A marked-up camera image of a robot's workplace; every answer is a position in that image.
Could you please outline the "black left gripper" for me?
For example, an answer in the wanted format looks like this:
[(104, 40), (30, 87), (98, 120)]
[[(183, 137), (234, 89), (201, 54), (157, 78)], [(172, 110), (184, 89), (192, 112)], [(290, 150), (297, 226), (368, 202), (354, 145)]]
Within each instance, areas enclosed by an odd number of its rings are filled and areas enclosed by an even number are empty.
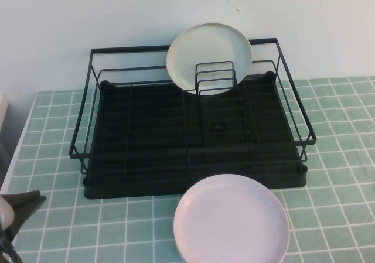
[(9, 226), (9, 230), (1, 230), (1, 245), (10, 244), (14, 240), (22, 225), (40, 209), (46, 199), (47, 197), (41, 195), (39, 190), (9, 195), (9, 204), (14, 211), (14, 220)]

